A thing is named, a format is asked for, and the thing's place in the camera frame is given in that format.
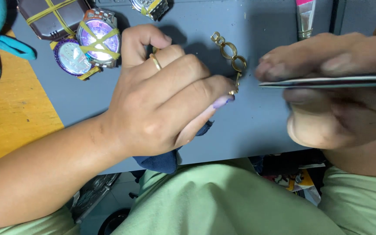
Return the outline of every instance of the right hand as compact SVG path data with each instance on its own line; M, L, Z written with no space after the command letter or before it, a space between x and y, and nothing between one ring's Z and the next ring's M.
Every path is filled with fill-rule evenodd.
M260 59L261 81L376 74L376 36L319 34L280 46ZM376 87L286 89L292 114L287 130L297 143L321 149L376 140Z
M145 45L159 49L146 59ZM190 142L216 109L233 101L232 80L211 76L194 55L153 25L123 31L122 69L109 109L100 116L107 149L130 156L155 156Z

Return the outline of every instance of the gray work mat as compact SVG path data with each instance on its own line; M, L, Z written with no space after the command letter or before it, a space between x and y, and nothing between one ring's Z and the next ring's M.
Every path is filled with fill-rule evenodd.
M117 13L121 27L153 23L132 10L128 0L120 0L117 4L97 2L99 7ZM331 11L331 0L317 0L314 34L328 32ZM282 91L260 88L253 77L262 55L277 46L297 41L295 12L295 0L176 0L161 21L155 23L173 38L174 44L180 44L186 53L196 55L214 74L234 74L219 48L210 40L214 31L232 42L238 54L248 62L236 101L217 111L212 118L214 124L206 135L182 147L179 151L182 164L304 148L287 135L285 123L289 111L281 97ZM120 74L119 67L105 69L89 81L80 81L56 65L48 41L37 39L21 15L18 14L12 29L18 40L36 49L37 60L30 64L66 127L107 109ZM129 158L104 173L137 169L140 167Z

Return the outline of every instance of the floor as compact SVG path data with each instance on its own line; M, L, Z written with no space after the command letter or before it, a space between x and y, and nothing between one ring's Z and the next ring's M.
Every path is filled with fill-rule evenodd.
M97 235L102 223L110 214L132 206L135 199L131 199L129 193L139 193L139 184L134 179L130 172L124 172L119 176L112 190L83 220L81 235Z

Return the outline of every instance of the wristwatch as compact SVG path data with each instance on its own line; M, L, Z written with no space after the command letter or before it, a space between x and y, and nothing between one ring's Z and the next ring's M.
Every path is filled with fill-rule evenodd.
M68 74L82 76L94 67L75 39L61 40L54 47L53 53L59 67Z
M113 30L116 30L117 34L112 34L111 37L93 46L94 51L87 48ZM84 19L79 24L76 38L83 52L89 55L91 64L115 68L121 46L121 36L117 30L117 18L114 17L113 12L100 8L87 10Z
M132 8L156 21L169 9L166 0L130 0Z

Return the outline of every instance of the gold chain bracelet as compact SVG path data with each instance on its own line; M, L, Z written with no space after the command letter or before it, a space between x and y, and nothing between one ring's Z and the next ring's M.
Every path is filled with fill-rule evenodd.
M213 42L216 43L216 45L218 45L220 47L220 52L222 54L222 56L226 59L229 59L232 61L232 67L234 70L237 71L237 78L236 78L236 83L235 83L235 90L232 90L231 92L229 92L229 94L237 94L238 91L239 91L239 78L242 76L242 68L239 68L238 65L236 64L236 60L239 59L240 62L242 63L243 65L243 69L246 69L246 59L243 57L243 56L239 56L237 54L237 48L236 46L231 43L231 42L226 42L226 40L220 36L220 33L219 32L214 32L213 35L211 36L211 40ZM229 56L225 51L224 51L224 47L225 46L228 46L232 52L233 52L233 56Z

